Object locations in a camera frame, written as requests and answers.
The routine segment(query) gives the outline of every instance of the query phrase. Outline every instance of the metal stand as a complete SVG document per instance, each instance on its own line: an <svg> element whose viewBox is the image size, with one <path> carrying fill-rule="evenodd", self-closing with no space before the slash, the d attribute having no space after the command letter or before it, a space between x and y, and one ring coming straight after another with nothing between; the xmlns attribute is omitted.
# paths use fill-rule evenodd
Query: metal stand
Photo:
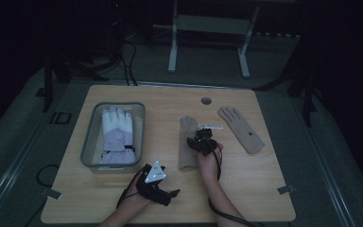
<svg viewBox="0 0 363 227"><path fill-rule="evenodd" d="M245 35L244 43L237 48L238 59L240 61L241 73L243 78L250 76L249 67L246 59L246 51L254 29L254 24L258 16L259 7L255 7L250 20L217 18L205 16L192 16L178 14L178 0L173 1L173 29L172 46L167 71L176 72L176 59L178 55L177 35L178 30L194 30L205 32L218 32L228 34Z"/></svg>

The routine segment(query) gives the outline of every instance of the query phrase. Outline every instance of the wooden table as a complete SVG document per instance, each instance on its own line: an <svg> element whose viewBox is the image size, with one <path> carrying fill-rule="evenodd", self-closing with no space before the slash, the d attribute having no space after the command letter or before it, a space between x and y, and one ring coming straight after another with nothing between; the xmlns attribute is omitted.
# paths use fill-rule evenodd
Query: wooden table
<svg viewBox="0 0 363 227"><path fill-rule="evenodd" d="M203 105L209 97L212 104ZM194 117L201 124L223 125L213 130L214 139L224 146L220 183L232 202L250 221L291 221L295 211L284 176L270 141L255 93L251 90L92 86L60 164L52 189L62 193L60 200L48 198L42 213L45 223L98 223L114 209L133 174L96 174L80 161L80 152L94 106L99 102L142 102L146 106L143 159L159 160L166 167L164 191L181 189L166 207L152 203L132 223L215 222L197 170L178 169L180 119ZM226 122L216 111L222 106L236 107L266 144L249 155L239 144Z"/></svg>

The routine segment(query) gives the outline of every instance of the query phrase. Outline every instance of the table leg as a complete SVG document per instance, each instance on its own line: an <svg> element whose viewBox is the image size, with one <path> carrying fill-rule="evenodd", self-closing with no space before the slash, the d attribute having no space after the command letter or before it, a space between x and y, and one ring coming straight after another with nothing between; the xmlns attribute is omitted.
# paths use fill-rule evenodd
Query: table leg
<svg viewBox="0 0 363 227"><path fill-rule="evenodd" d="M173 5L172 46L170 48L169 65L167 67L169 73L176 71L176 59L178 57L178 0L174 0Z"/></svg>
<svg viewBox="0 0 363 227"><path fill-rule="evenodd" d="M254 29L255 21L258 16L259 7L255 7L254 12L251 16L251 21L249 23L249 26L247 28L246 33L246 39L244 40L244 43L241 47L237 48L237 54L238 59L240 60L240 68L243 78L249 78L250 77L250 71L249 67L247 65L247 59L246 59L246 50L247 46L249 45L249 41L252 35L252 31Z"/></svg>

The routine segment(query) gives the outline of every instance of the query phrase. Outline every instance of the small round object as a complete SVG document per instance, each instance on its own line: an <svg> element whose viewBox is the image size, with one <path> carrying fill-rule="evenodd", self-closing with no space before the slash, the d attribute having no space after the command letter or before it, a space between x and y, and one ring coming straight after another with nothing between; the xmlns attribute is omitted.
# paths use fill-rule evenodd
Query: small round object
<svg viewBox="0 0 363 227"><path fill-rule="evenodd" d="M201 99L201 102L202 102L202 104L204 104L204 105L210 105L210 104L212 103L212 99L211 99L211 98L209 98L209 97L203 97L203 98Z"/></svg>
<svg viewBox="0 0 363 227"><path fill-rule="evenodd" d="M117 132L115 136L116 136L116 139L123 139L123 133L122 132Z"/></svg>

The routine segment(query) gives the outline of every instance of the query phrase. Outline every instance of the human hand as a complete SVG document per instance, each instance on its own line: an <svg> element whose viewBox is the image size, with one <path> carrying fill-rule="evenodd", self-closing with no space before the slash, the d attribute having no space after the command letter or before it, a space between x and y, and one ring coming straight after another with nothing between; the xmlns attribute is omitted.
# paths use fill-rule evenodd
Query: human hand
<svg viewBox="0 0 363 227"><path fill-rule="evenodd" d="M201 152L197 152L197 160L199 161L199 173L205 182L217 182L218 171L220 171L220 165L222 163L222 150L223 145L217 143L214 153L210 153L207 156L202 155Z"/></svg>
<svg viewBox="0 0 363 227"><path fill-rule="evenodd" d="M126 205L133 205L136 207L144 208L151 202L150 200L147 200L142 195L140 195L140 193L138 192L136 185L137 181L140 179L140 177L142 177L142 175L143 174L140 173L137 177L133 179L133 182L127 189L126 195L120 199L121 201L119 201L118 206L121 206L123 203L125 203Z"/></svg>

